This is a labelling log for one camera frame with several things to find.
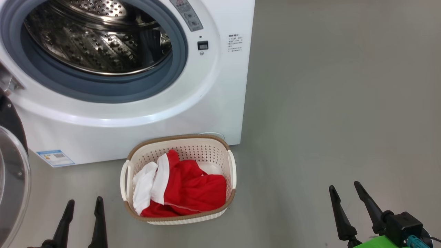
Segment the front-loading washing machine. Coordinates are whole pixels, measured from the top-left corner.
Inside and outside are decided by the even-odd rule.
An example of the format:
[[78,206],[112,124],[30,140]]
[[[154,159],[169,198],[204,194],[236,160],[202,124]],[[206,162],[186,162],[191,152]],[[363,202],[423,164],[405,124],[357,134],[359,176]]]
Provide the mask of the front-loading washing machine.
[[254,0],[0,0],[0,81],[50,165],[213,133],[238,144]]

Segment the red and white garment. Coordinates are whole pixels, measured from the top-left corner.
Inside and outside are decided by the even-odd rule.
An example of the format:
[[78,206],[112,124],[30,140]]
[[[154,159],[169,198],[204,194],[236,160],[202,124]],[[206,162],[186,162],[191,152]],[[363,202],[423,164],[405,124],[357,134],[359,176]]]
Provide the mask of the red and white garment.
[[207,174],[195,160],[180,161],[178,153],[170,150],[158,158],[154,178],[149,174],[153,168],[150,165],[146,171],[143,168],[139,172],[143,173],[142,179],[152,184],[139,178],[137,183],[134,181],[133,205],[139,215],[171,217],[197,214],[215,210],[225,204],[227,185],[216,167],[204,164],[203,168],[213,173]]

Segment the gray floor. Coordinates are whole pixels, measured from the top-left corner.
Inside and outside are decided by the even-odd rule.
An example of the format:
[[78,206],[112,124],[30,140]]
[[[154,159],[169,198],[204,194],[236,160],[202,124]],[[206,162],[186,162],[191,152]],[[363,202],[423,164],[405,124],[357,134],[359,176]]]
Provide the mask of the gray floor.
[[236,198],[221,218],[152,226],[131,218],[122,161],[51,169],[31,155],[32,194],[12,247],[51,238],[76,200],[69,247],[86,247],[104,197],[109,247],[345,247],[328,186],[373,235],[353,181],[383,209],[441,237],[441,1],[257,0]]

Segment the qr code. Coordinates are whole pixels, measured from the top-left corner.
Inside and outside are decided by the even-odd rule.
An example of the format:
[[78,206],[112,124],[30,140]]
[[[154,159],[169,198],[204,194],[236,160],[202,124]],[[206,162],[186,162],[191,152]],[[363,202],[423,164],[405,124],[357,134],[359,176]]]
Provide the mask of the qr code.
[[56,158],[64,158],[65,157],[63,153],[57,153],[57,154],[54,154],[54,156]]

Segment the laundry basket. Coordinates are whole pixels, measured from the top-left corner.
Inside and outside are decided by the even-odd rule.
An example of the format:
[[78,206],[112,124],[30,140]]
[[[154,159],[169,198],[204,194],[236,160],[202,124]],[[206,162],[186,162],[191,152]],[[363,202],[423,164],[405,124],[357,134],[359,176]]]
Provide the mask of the laundry basket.
[[[174,149],[181,160],[193,159],[196,162],[209,162],[222,170],[227,181],[226,203],[216,210],[199,214],[146,218],[139,216],[133,208],[135,186],[132,179],[149,162]],[[180,135],[145,141],[130,152],[121,170],[121,196],[127,211],[140,221],[154,225],[179,225],[201,222],[221,216],[233,201],[236,189],[236,164],[233,153],[222,139],[211,135]]]

